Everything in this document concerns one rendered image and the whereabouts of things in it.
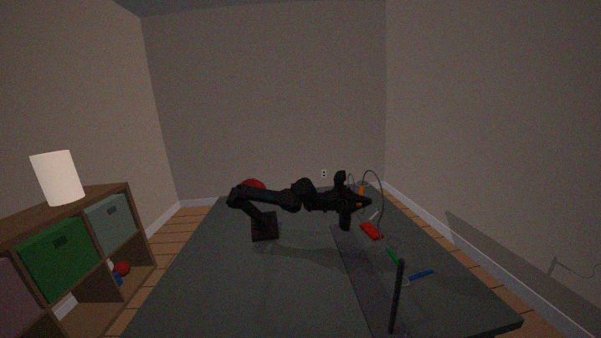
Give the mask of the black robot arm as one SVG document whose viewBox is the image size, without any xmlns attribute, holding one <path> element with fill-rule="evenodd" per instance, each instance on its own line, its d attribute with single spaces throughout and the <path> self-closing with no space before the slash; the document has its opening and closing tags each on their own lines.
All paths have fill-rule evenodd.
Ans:
<svg viewBox="0 0 601 338">
<path fill-rule="evenodd" d="M 320 192 L 317 192 L 311 180 L 302 177 L 296 183 L 291 183 L 290 189 L 286 188 L 281 191 L 239 184 L 231 188 L 226 203 L 229 207 L 241 209 L 252 217 L 255 220 L 254 230 L 261 234 L 271 231 L 270 221 L 272 215 L 262 213 L 250 201 L 278 205 L 289 213 L 300 211 L 303 203 L 304 209 L 311 212 L 320 211 L 319 196 Z"/>
</svg>

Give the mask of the orange handle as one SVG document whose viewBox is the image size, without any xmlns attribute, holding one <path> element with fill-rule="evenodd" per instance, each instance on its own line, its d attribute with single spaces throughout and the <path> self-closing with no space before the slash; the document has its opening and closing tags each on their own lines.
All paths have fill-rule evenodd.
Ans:
<svg viewBox="0 0 601 338">
<path fill-rule="evenodd" d="M 358 186 L 358 185 L 357 185 L 357 183 L 358 183 L 358 182 L 362 182 L 362 181 L 357 181 L 357 182 L 355 182 L 355 185 L 356 185 L 356 187 L 360 187 L 360 188 L 359 188 L 359 193 L 358 193 L 358 195 L 360 195 L 360 196 L 363 196 L 363 191 L 364 191 L 364 188 L 366 188 L 366 187 L 370 187 L 370 185 L 371 185 L 371 184 L 370 184 L 369 182 L 367 182 L 367 181 L 363 181 L 363 182 L 367 183 L 367 184 L 368 184 L 368 186 L 362 187 L 362 186 Z M 361 203 L 361 202 L 357 202 L 357 207 L 361 207 L 361 206 L 362 206 L 362 203 Z"/>
</svg>

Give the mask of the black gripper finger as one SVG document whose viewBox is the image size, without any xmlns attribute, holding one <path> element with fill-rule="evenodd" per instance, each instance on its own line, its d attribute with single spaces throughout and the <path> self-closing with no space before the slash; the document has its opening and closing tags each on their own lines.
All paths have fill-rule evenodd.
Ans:
<svg viewBox="0 0 601 338">
<path fill-rule="evenodd" d="M 347 207 L 348 217 L 351 216 L 351 213 L 354 213 L 356 210 L 361 209 L 363 207 L 366 207 L 369 204 L 372 204 L 372 202 L 362 202 L 362 206 L 361 207 L 357 207 L 356 203 L 348 204 L 348 207 Z"/>
<path fill-rule="evenodd" d="M 350 187 L 348 187 L 346 201 L 347 201 L 347 204 L 352 204 L 352 203 L 357 203 L 357 202 L 371 202 L 372 199 L 370 197 L 360 196 L 360 195 L 352 192 L 350 190 Z"/>
</svg>

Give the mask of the red rectangular block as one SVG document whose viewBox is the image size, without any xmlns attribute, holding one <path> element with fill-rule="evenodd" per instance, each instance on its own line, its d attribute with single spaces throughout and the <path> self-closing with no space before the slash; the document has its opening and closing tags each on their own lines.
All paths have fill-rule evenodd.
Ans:
<svg viewBox="0 0 601 338">
<path fill-rule="evenodd" d="M 361 228 L 372 241 L 380 239 L 378 230 L 370 222 L 361 223 L 359 228 Z"/>
</svg>

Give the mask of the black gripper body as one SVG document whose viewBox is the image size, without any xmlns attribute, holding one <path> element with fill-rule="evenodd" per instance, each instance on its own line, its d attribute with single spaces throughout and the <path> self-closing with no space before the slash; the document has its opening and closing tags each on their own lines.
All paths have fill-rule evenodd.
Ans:
<svg viewBox="0 0 601 338">
<path fill-rule="evenodd" d="M 340 229 L 349 232 L 351 226 L 351 216 L 348 217 L 346 198 L 348 188 L 344 187 L 344 181 L 347 179 L 346 171 L 338 171 L 334 176 L 335 189 L 339 192 L 321 192 L 319 196 L 319 207 L 324 213 L 327 211 L 336 211 L 341 215 L 339 218 Z"/>
</svg>

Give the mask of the blue stick with grey loop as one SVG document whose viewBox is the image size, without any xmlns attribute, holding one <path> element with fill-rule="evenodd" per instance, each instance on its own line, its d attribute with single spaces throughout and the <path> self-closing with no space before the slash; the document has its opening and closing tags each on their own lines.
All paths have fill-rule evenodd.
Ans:
<svg viewBox="0 0 601 338">
<path fill-rule="evenodd" d="M 430 269 L 430 270 L 424 271 L 424 272 L 422 272 L 422 273 L 414 274 L 414 275 L 412 275 L 412 276 L 410 276 L 410 277 L 408 277 L 408 278 L 405 278 L 405 277 L 403 276 L 403 278 L 404 278 L 404 279 L 406 279 L 406 280 L 408 281 L 408 283 L 407 283 L 407 284 L 404 284 L 404 285 L 402 285 L 402 286 L 403 286 L 403 287 L 407 287 L 407 286 L 409 286 L 409 284 L 410 284 L 410 282 L 409 282 L 409 281 L 413 281 L 413 280 L 415 280 L 415 279 L 417 279 L 417 278 L 419 278 L 419 277 L 423 277 L 423 276 L 425 276 L 425 275 L 432 274 L 433 272 L 434 272 L 434 271 L 433 271 L 432 269 Z"/>
</svg>

